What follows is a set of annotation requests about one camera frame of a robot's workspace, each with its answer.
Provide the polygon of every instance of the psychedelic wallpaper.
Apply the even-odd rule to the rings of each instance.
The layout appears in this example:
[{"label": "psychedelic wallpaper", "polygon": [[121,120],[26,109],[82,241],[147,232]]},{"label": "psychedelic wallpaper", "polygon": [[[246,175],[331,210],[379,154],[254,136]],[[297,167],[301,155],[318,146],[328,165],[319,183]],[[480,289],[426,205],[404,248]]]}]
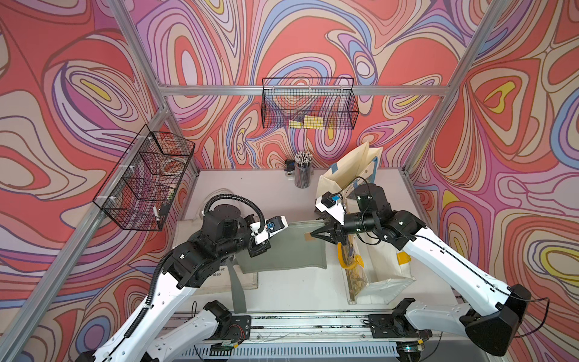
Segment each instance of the psychedelic wallpaper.
[{"label": "psychedelic wallpaper", "polygon": [[[156,110],[103,1],[0,2],[0,333]],[[162,233],[102,223],[21,361],[74,359],[83,336],[99,343],[118,327],[171,245],[190,183]]]},{"label": "psychedelic wallpaper", "polygon": [[[550,297],[515,361],[579,361],[579,3],[512,1],[412,169],[440,237]],[[536,328],[545,302],[519,329]]]},{"label": "psychedelic wallpaper", "polygon": [[[151,0],[129,4],[161,83],[260,85],[267,76],[351,75],[358,85],[445,85],[486,8],[472,1]],[[280,168],[309,150],[327,167],[370,141],[399,167],[438,97],[362,96],[353,131],[264,130],[261,97],[168,103],[201,168]]]}]

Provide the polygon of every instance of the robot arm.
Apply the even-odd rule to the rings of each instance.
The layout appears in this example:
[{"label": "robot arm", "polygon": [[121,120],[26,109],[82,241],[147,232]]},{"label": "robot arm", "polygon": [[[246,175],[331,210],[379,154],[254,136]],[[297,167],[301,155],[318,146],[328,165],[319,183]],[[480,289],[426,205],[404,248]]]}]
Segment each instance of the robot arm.
[{"label": "robot arm", "polygon": [[312,236],[337,244],[345,243],[347,235],[373,232],[379,240],[405,251],[446,280],[468,303],[437,306],[405,299],[401,302],[405,320],[400,323],[416,330],[462,335],[490,354],[505,355],[525,315],[530,292],[480,270],[408,211],[392,211],[381,187],[362,184],[353,195],[362,211],[351,214],[345,213],[340,195],[328,192],[318,198],[316,206],[327,213],[325,225]]},{"label": "robot arm", "polygon": [[[253,215],[242,218],[240,210],[228,204],[218,205],[210,211],[211,205],[221,199],[248,204],[256,211],[259,221],[255,222]],[[169,251],[159,262],[145,300],[110,340],[96,351],[82,353],[76,362],[149,362],[155,359],[169,362],[205,339],[229,341],[232,346],[234,340],[241,343],[249,337],[248,323],[236,322],[242,317],[232,316],[217,301],[206,304],[195,318],[168,334],[158,338],[157,335],[180,304],[227,258],[243,249],[248,249],[251,257],[265,253],[271,248],[267,242],[271,235],[287,226],[283,216],[265,221],[260,209],[241,196],[214,196],[205,206],[201,230]],[[238,330],[230,332],[231,327]]]}]

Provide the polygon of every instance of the gray cloth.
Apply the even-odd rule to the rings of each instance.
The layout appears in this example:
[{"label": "gray cloth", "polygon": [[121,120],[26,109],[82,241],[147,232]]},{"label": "gray cloth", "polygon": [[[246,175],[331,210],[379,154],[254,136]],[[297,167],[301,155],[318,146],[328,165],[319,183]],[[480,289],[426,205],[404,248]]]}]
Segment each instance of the gray cloth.
[{"label": "gray cloth", "polygon": [[247,250],[235,255],[243,273],[286,270],[317,266],[326,268],[326,243],[312,238],[309,233],[324,226],[323,220],[301,221],[289,224],[269,240],[272,247],[265,253],[250,258]]},{"label": "gray cloth", "polygon": [[243,287],[239,281],[239,277],[233,269],[233,262],[231,258],[227,258],[225,261],[227,264],[227,270],[229,272],[229,281],[231,282],[231,299],[233,300],[233,312],[234,313],[247,313],[247,307],[245,305],[245,293],[243,292]]}]

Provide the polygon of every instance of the wire basket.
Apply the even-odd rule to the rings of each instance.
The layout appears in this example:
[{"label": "wire basket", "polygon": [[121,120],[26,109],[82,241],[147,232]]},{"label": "wire basket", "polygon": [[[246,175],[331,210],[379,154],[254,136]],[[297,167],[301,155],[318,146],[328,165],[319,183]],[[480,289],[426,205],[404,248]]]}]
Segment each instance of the wire basket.
[{"label": "wire basket", "polygon": [[354,79],[263,78],[263,128],[354,129],[358,102]]},{"label": "wire basket", "polygon": [[93,202],[123,230],[161,231],[194,151],[181,136],[149,131],[110,195],[99,196],[103,184]]}]

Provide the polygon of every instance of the yellow tape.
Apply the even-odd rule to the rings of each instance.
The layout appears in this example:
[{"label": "yellow tape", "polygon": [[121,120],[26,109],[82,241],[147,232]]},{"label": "yellow tape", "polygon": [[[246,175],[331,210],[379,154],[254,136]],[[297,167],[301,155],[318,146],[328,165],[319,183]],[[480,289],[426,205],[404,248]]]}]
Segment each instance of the yellow tape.
[{"label": "yellow tape", "polygon": [[352,264],[346,265],[344,258],[342,257],[342,244],[340,243],[338,243],[338,260],[340,261],[342,268],[346,270],[354,269],[357,265],[361,266],[362,268],[364,267],[364,261],[358,254],[354,255],[354,262]]},{"label": "yellow tape", "polygon": [[398,264],[399,265],[406,264],[407,262],[410,262],[410,260],[412,260],[410,255],[408,255],[407,253],[405,253],[403,251],[398,253],[396,256],[398,257]]}]

